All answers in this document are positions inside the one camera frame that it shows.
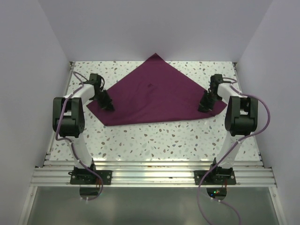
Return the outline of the aluminium rail frame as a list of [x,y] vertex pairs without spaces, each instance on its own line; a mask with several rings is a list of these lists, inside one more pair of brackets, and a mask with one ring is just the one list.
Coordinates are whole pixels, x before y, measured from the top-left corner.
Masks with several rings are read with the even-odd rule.
[[[235,63],[229,61],[167,61],[169,65],[205,89],[214,73],[237,79]],[[142,61],[77,61],[71,71],[88,77],[99,73],[109,88]],[[208,170],[221,150],[226,130],[226,110],[194,121],[107,127],[84,106],[84,138],[98,170],[111,170],[111,187],[196,187],[194,171]],[[67,187],[73,170],[69,146],[50,141],[44,165],[36,168],[31,186]],[[272,169],[261,160],[255,138],[241,145],[234,162],[235,187],[276,187]]]

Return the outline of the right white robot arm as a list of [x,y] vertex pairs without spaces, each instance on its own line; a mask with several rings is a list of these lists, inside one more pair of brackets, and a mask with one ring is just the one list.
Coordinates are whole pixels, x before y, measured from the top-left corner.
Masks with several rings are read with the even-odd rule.
[[210,169],[202,176],[204,181],[219,184],[233,176],[233,164],[244,141],[257,129],[258,100],[246,97],[232,88],[231,78],[221,74],[210,77],[210,87],[204,91],[198,111],[210,113],[217,101],[227,103],[224,127],[227,131],[221,151],[214,158]]

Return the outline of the purple cloth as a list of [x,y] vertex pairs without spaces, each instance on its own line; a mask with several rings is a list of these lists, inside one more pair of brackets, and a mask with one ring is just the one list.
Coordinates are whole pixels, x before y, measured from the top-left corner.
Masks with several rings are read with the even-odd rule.
[[220,114],[226,103],[199,112],[204,88],[154,54],[108,89],[114,111],[92,101],[87,108],[105,126],[199,120]]

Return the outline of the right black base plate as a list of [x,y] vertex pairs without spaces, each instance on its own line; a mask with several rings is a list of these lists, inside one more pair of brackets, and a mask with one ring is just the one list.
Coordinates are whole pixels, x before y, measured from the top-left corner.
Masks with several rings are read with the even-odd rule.
[[195,170],[194,180],[195,184],[199,185],[236,185],[236,178],[233,168],[224,169],[217,166],[208,175],[205,176],[208,170]]

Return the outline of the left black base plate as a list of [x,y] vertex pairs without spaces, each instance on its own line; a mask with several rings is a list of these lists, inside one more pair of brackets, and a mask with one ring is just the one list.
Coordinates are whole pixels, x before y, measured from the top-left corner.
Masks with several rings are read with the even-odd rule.
[[70,175],[72,185],[110,185],[113,177],[111,170],[97,170],[95,165],[88,167],[88,170],[74,167]]

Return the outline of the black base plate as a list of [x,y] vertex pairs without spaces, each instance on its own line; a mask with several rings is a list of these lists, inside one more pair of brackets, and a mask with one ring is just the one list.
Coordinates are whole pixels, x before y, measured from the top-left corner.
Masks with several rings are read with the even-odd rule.
[[74,167],[70,175],[72,185],[110,185],[113,177],[111,170],[97,170],[95,165],[88,167],[88,170]]
[[217,166],[208,175],[205,176],[208,170],[195,170],[194,180],[195,184],[199,185],[236,185],[236,178],[233,168],[224,169]]

